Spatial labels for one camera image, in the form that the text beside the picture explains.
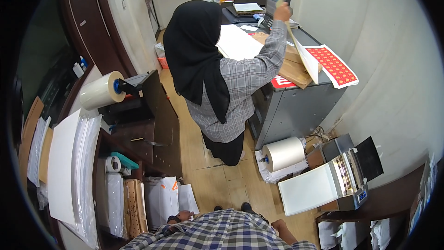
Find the woman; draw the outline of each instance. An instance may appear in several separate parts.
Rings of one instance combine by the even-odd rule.
[[[165,30],[163,42],[174,86],[185,98],[213,157],[229,166],[239,163],[245,121],[254,113],[251,95],[275,77],[286,48],[288,3],[274,14],[273,29],[254,59],[224,58],[219,40],[222,9],[201,0],[181,4]]]

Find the blue checkered shirt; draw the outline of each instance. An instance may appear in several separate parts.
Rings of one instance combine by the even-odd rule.
[[[275,20],[258,56],[242,61],[228,58],[220,60],[221,75],[230,92],[225,124],[221,124],[214,114],[205,85],[202,105],[185,99],[191,117],[211,141],[228,143],[245,131],[245,121],[254,113],[251,95],[269,83],[278,74],[284,62],[286,35],[285,23]]]
[[[316,250],[306,240],[288,245],[257,214],[223,209],[197,217],[193,221],[172,224],[178,230],[168,235],[169,226],[140,234],[121,249],[298,249]]]

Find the black hijab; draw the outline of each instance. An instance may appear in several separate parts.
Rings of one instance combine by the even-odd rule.
[[[230,93],[219,68],[223,56],[216,47],[221,22],[222,9],[218,3],[185,2],[174,11],[163,35],[163,44],[176,91],[202,105],[205,84],[214,113],[225,124]]]

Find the black skirt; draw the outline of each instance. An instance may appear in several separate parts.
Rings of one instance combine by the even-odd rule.
[[[211,151],[213,157],[222,159],[228,166],[236,166],[241,158],[244,146],[244,132],[228,143],[213,142],[202,133],[203,141],[207,149]]]

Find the red sticker sheet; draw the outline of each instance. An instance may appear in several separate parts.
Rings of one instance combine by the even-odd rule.
[[[322,65],[322,70],[327,74],[337,89],[358,84],[355,73],[337,56],[328,46],[305,47],[305,49]]]

